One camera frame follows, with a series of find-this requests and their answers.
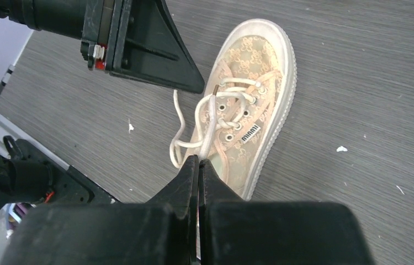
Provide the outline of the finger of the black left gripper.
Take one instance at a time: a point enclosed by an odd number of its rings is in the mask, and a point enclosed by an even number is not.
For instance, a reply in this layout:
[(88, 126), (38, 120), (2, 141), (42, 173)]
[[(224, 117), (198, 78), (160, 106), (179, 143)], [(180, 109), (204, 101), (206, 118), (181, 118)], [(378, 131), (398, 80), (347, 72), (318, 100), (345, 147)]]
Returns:
[(165, 1), (115, 1), (108, 73), (196, 94), (205, 87)]

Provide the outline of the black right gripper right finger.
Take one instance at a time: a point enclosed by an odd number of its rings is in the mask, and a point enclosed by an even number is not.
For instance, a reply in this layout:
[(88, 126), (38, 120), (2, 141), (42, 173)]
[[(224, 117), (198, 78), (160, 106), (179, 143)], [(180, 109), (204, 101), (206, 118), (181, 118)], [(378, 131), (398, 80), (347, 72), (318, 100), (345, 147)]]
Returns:
[(199, 168), (202, 264), (374, 264), (353, 212), (335, 202), (241, 199), (210, 161)]

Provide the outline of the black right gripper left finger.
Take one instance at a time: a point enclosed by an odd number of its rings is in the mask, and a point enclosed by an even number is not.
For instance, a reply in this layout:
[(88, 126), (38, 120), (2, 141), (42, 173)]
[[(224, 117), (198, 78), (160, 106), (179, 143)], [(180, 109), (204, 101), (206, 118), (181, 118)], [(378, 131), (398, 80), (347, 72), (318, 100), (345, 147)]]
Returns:
[(50, 204), (33, 209), (2, 264), (197, 264), (199, 158), (145, 203)]

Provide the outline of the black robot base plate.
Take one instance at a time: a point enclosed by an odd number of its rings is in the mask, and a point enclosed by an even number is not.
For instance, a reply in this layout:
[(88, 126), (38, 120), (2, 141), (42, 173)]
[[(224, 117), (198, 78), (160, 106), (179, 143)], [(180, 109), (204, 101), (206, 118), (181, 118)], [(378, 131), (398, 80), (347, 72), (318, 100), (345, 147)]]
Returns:
[(50, 184), (45, 196), (39, 203), (58, 204), (117, 204), (120, 203), (105, 189), (93, 182), (73, 166), (58, 164), (39, 150), (31, 142), (24, 139), (13, 139), (7, 135), (3, 138), (4, 145), (12, 160), (39, 163), (49, 170)]

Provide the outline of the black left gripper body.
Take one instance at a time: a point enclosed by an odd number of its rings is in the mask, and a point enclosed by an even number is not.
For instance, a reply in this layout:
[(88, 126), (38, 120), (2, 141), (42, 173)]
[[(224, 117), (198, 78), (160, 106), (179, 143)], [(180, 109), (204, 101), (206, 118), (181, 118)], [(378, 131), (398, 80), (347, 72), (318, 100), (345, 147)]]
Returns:
[(0, 1), (0, 18), (77, 39), (90, 70), (114, 71), (125, 65), (116, 44), (122, 1)]

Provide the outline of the beige sneaker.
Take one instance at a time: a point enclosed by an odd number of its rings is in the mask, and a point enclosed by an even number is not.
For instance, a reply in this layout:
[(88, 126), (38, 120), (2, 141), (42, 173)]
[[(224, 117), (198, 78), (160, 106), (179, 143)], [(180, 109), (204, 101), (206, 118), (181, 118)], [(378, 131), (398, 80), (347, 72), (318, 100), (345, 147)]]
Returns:
[(205, 157), (220, 179), (249, 200), (288, 117), (296, 83), (296, 58), (285, 31), (266, 19), (242, 22), (214, 62), (188, 142), (181, 140), (185, 119), (174, 95), (181, 126), (169, 146), (171, 163), (180, 168), (209, 142)]

